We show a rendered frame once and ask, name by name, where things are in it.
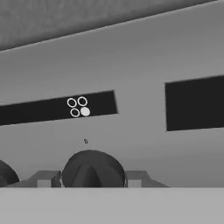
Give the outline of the dark grey round stove knob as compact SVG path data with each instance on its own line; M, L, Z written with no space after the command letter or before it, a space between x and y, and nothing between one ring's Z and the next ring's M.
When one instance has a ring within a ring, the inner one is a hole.
M16 172L3 160L0 160L0 187L15 184L19 181Z
M62 172L64 187L124 187L125 171L111 155L98 150L73 154Z

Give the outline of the grey stove with black panels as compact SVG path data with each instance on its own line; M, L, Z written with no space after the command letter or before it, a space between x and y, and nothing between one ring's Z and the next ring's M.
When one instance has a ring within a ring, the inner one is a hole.
M104 151L171 187L224 187L224 128L169 131L165 86L224 76L224 0L0 52L0 106L113 91L113 115L5 124L0 159L22 179Z

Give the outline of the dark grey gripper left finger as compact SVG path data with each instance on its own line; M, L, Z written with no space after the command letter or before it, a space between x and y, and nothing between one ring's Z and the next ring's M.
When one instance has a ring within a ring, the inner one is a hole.
M30 178L10 185L10 187L61 187L61 171L37 171Z

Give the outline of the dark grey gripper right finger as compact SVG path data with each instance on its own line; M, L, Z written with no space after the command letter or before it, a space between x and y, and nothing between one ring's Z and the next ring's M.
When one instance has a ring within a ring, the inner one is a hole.
M126 171L126 187L165 187L162 184L150 177L147 171Z

